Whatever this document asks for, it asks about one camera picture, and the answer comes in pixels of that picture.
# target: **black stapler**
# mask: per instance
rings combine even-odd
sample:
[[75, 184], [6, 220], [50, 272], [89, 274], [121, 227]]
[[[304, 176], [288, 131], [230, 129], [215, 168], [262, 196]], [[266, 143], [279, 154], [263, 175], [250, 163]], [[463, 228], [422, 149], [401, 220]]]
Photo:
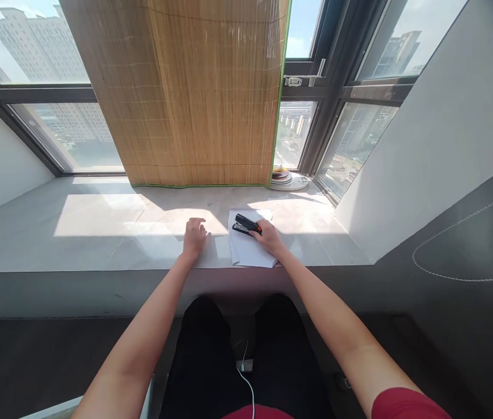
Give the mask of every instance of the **black stapler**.
[[235, 216], [235, 224], [233, 225], [233, 230], [238, 231], [239, 233], [246, 234], [250, 236], [250, 231], [256, 231], [258, 234], [262, 235], [262, 229], [258, 225], [257, 222], [254, 222], [251, 219], [248, 219], [244, 215], [237, 214]]

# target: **windowsill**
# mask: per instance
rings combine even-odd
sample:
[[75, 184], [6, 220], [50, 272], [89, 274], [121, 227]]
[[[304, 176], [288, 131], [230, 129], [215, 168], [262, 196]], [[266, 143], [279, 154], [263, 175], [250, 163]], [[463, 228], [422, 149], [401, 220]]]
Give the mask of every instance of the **windowsill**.
[[0, 272], [169, 269], [192, 216], [205, 218], [211, 233], [197, 268], [230, 268], [231, 207], [273, 210], [284, 243], [306, 266], [371, 264], [312, 183], [289, 193], [132, 188], [126, 177], [66, 177], [0, 207]]

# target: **bamboo blind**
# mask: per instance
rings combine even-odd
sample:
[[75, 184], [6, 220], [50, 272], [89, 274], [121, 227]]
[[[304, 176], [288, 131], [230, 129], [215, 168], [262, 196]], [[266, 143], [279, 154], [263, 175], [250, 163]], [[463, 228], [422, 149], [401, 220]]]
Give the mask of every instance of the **bamboo blind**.
[[132, 184], [269, 184], [289, 0], [61, 0]]

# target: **sky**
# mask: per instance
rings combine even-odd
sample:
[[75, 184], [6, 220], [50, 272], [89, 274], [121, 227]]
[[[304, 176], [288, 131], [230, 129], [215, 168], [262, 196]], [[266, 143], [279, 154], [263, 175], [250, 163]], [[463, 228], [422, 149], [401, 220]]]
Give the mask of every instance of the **sky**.
[[[292, 1], [286, 57], [309, 57], [316, 23], [319, 19], [320, 2], [317, 0]], [[423, 31], [419, 36], [421, 44], [407, 66], [408, 71], [428, 61], [465, 2], [466, 0], [408, 0], [393, 33], [393, 36], [399, 36], [412, 30]], [[57, 16], [53, 8], [54, 4], [58, 4], [58, 0], [0, 0], [0, 7], [18, 8], [28, 17]], [[12, 83], [28, 82], [27, 77], [1, 41], [0, 66], [11, 78]]]

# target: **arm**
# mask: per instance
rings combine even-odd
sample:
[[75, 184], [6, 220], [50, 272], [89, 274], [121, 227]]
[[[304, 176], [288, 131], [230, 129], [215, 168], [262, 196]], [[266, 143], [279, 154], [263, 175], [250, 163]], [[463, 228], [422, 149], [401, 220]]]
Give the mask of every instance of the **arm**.
[[258, 221], [262, 236], [251, 235], [279, 259], [291, 277], [320, 336], [348, 378], [367, 418], [384, 390], [419, 388], [380, 346], [357, 315], [326, 284], [303, 266], [281, 242], [274, 226]]
[[74, 419], [138, 418], [192, 265], [206, 243], [201, 218], [187, 222], [183, 253], [115, 344]]

